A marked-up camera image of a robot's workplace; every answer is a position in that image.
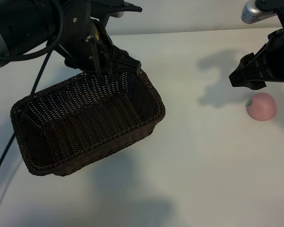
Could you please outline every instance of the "screw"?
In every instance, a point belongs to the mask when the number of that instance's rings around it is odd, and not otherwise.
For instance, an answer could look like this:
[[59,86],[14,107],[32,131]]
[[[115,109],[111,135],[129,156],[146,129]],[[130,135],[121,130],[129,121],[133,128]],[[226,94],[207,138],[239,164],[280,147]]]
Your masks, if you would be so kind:
[[282,29],[280,29],[280,30],[277,30],[275,33],[278,35],[278,34],[281,34],[283,31],[282,31]]
[[89,43],[89,41],[93,38],[92,35],[88,35],[86,38],[85,38],[85,42]]

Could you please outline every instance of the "pink fruit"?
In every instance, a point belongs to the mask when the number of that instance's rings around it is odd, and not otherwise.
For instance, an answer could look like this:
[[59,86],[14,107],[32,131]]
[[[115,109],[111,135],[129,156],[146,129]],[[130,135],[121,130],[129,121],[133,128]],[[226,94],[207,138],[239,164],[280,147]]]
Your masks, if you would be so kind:
[[247,113],[257,121],[273,119],[277,113],[275,99],[267,93],[258,93],[247,103]]

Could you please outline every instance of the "black cable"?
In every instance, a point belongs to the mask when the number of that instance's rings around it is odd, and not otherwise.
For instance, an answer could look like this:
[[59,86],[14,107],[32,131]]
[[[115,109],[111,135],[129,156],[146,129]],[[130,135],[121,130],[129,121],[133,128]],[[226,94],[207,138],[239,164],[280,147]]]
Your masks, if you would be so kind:
[[124,7],[115,7],[115,8],[111,8],[111,9],[107,9],[107,10],[103,10],[103,11],[98,11],[98,12],[91,12],[90,16],[94,17],[97,15],[101,15],[101,14],[108,14],[108,13],[117,13],[117,12],[142,12],[142,8],[139,6],[124,6]]
[[46,56],[46,58],[45,58],[45,60],[44,60],[44,62],[43,62],[43,64],[42,64],[42,66],[41,66],[41,69],[40,69],[40,71],[39,71],[39,74],[38,74],[38,76],[37,76],[37,78],[36,78],[36,80],[35,80],[33,89],[32,89],[32,91],[31,91],[31,93],[30,93],[29,98],[28,98],[27,104],[26,104],[26,106],[25,106],[25,108],[24,108],[24,110],[23,110],[22,115],[20,116],[18,125],[17,125],[17,127],[15,128],[14,133],[13,133],[13,135],[11,136],[11,138],[10,138],[10,140],[9,140],[9,143],[8,143],[7,146],[5,147],[4,152],[3,152],[3,154],[2,154],[2,156],[1,156],[1,158],[0,158],[0,167],[1,167],[1,164],[2,164],[2,162],[3,162],[3,160],[4,160],[4,158],[5,158],[5,156],[6,156],[7,152],[8,152],[8,150],[9,150],[11,144],[13,143],[13,141],[14,141],[14,139],[15,139],[15,137],[16,137],[16,134],[17,134],[17,132],[18,132],[18,130],[19,130],[20,124],[21,124],[22,121],[23,121],[23,118],[25,117],[25,115],[26,115],[27,112],[28,112],[29,105],[30,105],[30,103],[31,103],[31,101],[32,101],[32,99],[33,99],[33,97],[34,97],[33,94],[34,94],[35,91],[36,91],[36,88],[37,88],[37,86],[38,86],[38,83],[39,83],[39,81],[40,81],[40,78],[41,78],[41,76],[42,76],[42,74],[43,74],[43,72],[44,72],[44,69],[45,69],[45,67],[46,67],[46,65],[47,65],[47,63],[48,63],[48,60],[49,60],[51,54],[52,54],[52,51],[50,51],[50,52],[47,54],[47,56]]
[[58,29],[59,32],[56,38],[50,43],[50,45],[48,45],[44,49],[39,50],[35,53],[30,53],[30,54],[25,54],[25,55],[15,55],[15,56],[0,56],[0,61],[26,61],[26,60],[38,58],[55,49],[56,45],[58,44],[63,34],[64,25],[65,25],[65,16],[64,16],[64,11],[60,3],[58,2],[58,0],[50,0],[50,1],[54,4],[59,14],[59,29]]

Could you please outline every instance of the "white wall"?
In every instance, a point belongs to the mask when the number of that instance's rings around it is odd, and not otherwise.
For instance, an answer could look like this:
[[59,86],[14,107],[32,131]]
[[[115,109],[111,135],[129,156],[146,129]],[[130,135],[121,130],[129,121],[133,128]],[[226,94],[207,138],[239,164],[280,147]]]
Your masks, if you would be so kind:
[[247,0],[128,0],[143,8],[111,18],[110,35],[148,34],[280,26],[277,17],[246,25],[241,21]]

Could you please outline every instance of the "brown woven basket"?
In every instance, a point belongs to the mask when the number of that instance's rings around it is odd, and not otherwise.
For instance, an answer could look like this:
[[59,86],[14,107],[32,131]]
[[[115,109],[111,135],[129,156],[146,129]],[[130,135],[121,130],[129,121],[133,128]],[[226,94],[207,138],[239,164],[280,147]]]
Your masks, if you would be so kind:
[[81,73],[28,97],[11,110],[23,160],[34,175],[70,175],[149,136],[165,115],[147,75],[123,73],[104,87]]

